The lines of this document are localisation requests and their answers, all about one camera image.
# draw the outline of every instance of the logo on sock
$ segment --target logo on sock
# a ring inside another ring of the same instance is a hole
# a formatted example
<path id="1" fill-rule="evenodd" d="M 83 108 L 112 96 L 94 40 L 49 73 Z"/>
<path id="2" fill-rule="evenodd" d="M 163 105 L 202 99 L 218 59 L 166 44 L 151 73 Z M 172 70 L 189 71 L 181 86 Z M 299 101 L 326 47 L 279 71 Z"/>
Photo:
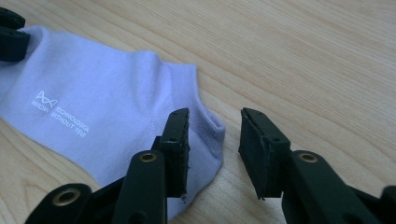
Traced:
<path id="1" fill-rule="evenodd" d="M 41 99 L 41 103 L 43 104 L 49 104 L 50 108 L 53 108 L 58 103 L 57 100 L 50 100 L 49 98 L 45 97 L 43 91 L 37 95 L 36 99 Z"/>
<path id="2" fill-rule="evenodd" d="M 50 100 L 47 98 L 43 91 L 39 92 L 37 97 L 32 101 L 32 105 L 46 113 L 50 112 L 50 109 L 52 109 L 57 103 L 57 100 Z"/>

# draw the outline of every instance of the wooden table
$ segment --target wooden table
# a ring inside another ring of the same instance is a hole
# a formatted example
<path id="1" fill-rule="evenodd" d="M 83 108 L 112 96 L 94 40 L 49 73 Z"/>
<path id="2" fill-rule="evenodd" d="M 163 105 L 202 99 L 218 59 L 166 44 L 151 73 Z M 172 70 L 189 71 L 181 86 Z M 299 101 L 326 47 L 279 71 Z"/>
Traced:
<path id="1" fill-rule="evenodd" d="M 216 179 L 171 223 L 285 223 L 258 201 L 237 152 L 243 107 L 351 186 L 396 184 L 396 2 L 3 0 L 42 24 L 123 50 L 196 63 L 200 95 L 227 128 Z M 0 223 L 22 223 L 52 189 L 97 184 L 0 121 Z"/>

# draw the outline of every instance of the printed logo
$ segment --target printed logo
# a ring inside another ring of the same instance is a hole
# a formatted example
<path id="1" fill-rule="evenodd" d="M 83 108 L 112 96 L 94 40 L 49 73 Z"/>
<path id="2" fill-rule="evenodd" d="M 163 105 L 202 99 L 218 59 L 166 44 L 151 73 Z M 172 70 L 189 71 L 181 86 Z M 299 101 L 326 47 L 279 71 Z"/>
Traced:
<path id="1" fill-rule="evenodd" d="M 50 108 L 53 108 L 58 103 L 57 100 L 50 100 L 49 98 L 45 97 L 43 91 L 37 95 L 36 99 L 41 99 L 41 103 L 43 104 L 49 104 Z"/>
<path id="2" fill-rule="evenodd" d="M 79 137 L 85 137 L 90 131 L 90 127 L 59 106 L 52 109 L 57 104 L 57 100 L 50 100 L 45 96 L 43 91 L 39 92 L 37 97 L 32 101 L 33 106 L 45 113 L 49 113 L 51 110 L 50 117 L 59 121 L 59 124 L 63 125 L 66 129 L 69 129 Z"/>

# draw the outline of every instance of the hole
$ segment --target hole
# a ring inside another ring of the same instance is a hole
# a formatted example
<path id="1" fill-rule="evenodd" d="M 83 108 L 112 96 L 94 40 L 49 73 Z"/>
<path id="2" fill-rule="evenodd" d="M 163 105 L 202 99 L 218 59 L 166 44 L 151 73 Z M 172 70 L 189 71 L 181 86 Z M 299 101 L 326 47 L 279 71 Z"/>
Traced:
<path id="1" fill-rule="evenodd" d="M 146 215 L 142 212 L 133 213 L 128 220 L 129 224 L 144 224 Z"/>
<path id="2" fill-rule="evenodd" d="M 343 219 L 346 223 L 349 224 L 362 224 L 363 221 L 361 221 L 361 219 L 355 215 L 352 215 L 350 213 L 345 213 L 343 215 Z"/>
<path id="3" fill-rule="evenodd" d="M 143 162 L 151 162 L 157 159 L 157 156 L 153 153 L 145 153 L 140 155 L 139 159 Z"/>
<path id="4" fill-rule="evenodd" d="M 309 153 L 301 153 L 300 155 L 298 155 L 298 157 L 302 160 L 302 161 L 306 161 L 306 162 L 317 162 L 318 158 L 312 154 Z"/>
<path id="5" fill-rule="evenodd" d="M 73 203 L 80 194 L 78 189 L 65 189 L 53 197 L 52 203 L 56 206 L 65 206 Z"/>

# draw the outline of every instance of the sock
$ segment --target sock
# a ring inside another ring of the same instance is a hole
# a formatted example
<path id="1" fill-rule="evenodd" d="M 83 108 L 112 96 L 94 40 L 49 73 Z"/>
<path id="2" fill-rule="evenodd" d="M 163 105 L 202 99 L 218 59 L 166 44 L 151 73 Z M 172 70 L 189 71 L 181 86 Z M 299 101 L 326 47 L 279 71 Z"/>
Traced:
<path id="1" fill-rule="evenodd" d="M 126 174 L 132 156 L 162 135 L 168 115 L 190 110 L 187 197 L 168 200 L 171 219 L 222 165 L 224 126 L 201 102 L 194 64 L 125 52 L 42 26 L 24 60 L 0 62 L 0 117 L 65 156 L 102 187 Z"/>

